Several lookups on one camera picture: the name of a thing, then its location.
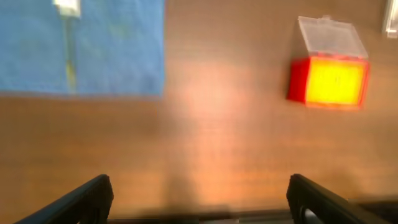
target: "red and yellow box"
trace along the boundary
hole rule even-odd
[[[368,83],[366,60],[309,57],[292,62],[287,98],[308,106],[360,108]]]

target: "brown wooden surface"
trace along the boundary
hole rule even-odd
[[[167,0],[165,96],[0,99],[0,220],[110,175],[111,218],[286,208],[301,173],[346,198],[398,194],[398,41],[384,1]],[[284,100],[297,16],[352,22],[371,77],[364,109]]]

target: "blue towel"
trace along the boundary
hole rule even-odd
[[[65,23],[53,1],[1,0],[0,91],[161,95],[164,1],[81,0],[80,18],[68,19],[72,87]]]

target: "yellow panel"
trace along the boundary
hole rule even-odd
[[[362,63],[313,58],[306,100],[310,103],[356,105],[363,77]]]

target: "black object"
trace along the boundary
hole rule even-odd
[[[111,182],[103,174],[17,223],[107,223],[112,200]]]
[[[287,200],[295,224],[388,223],[300,174],[290,177]]]

